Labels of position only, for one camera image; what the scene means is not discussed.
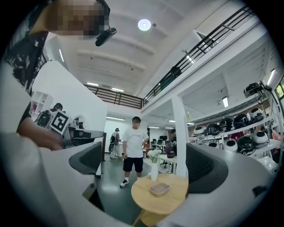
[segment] white pillar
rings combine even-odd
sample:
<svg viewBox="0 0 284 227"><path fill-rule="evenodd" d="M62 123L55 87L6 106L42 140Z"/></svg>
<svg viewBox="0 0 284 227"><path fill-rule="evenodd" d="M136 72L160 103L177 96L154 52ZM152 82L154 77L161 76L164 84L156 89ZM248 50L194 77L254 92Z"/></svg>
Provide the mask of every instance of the white pillar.
<svg viewBox="0 0 284 227"><path fill-rule="evenodd" d="M177 133L177 175L185 177L187 176L187 168L185 164L186 143L189 142L187 115L181 97L177 95L172 97L172 104Z"/></svg>

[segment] black sneaker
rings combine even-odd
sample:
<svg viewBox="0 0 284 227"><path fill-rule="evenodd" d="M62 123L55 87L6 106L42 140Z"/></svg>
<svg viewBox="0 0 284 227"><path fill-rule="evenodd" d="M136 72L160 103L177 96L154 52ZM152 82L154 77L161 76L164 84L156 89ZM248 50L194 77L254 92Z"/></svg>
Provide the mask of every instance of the black sneaker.
<svg viewBox="0 0 284 227"><path fill-rule="evenodd" d="M129 183L129 181L124 180L122 183L120 183L120 186L121 186L121 187L124 187L124 186L127 185L128 183Z"/></svg>

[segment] person's forearm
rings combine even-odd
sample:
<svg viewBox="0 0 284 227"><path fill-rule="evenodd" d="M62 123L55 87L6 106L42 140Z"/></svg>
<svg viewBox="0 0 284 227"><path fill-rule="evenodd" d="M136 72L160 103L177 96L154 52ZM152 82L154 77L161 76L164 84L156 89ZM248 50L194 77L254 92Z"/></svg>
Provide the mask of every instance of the person's forearm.
<svg viewBox="0 0 284 227"><path fill-rule="evenodd" d="M127 141L123 142L123 153L126 153Z"/></svg>
<svg viewBox="0 0 284 227"><path fill-rule="evenodd" d="M148 139L145 139L145 140L143 141L142 145L144 145L145 143L147 143L148 140L149 140L149 138L148 138Z"/></svg>
<svg viewBox="0 0 284 227"><path fill-rule="evenodd" d="M30 117L21 122L17 133L23 137L30 138L39 147L45 147L50 150L62 149L63 141L60 134L38 126Z"/></svg>

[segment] round wooden table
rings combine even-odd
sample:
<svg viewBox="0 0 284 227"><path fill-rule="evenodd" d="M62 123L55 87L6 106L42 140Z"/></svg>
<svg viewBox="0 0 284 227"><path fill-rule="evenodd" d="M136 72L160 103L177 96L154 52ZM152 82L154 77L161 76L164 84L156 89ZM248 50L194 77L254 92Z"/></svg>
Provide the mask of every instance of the round wooden table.
<svg viewBox="0 0 284 227"><path fill-rule="evenodd" d="M149 188L158 182L170 185L169 192L159 198L149 193ZM142 211L133 226L140 219L147 226L155 225L161 221L185 200L187 188L188 178L173 174L158 174L157 181L152 181L151 176L137 180L131 188L131 195Z"/></svg>

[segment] black shorts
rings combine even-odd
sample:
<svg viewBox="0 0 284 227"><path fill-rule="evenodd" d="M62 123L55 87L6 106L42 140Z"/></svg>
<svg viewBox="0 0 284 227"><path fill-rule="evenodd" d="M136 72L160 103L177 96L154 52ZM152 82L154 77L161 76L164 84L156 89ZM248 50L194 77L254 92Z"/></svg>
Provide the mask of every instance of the black shorts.
<svg viewBox="0 0 284 227"><path fill-rule="evenodd" d="M142 158L125 158L123 162L123 171L131 172L132 166L135 166L136 172L142 172L143 170L143 157Z"/></svg>

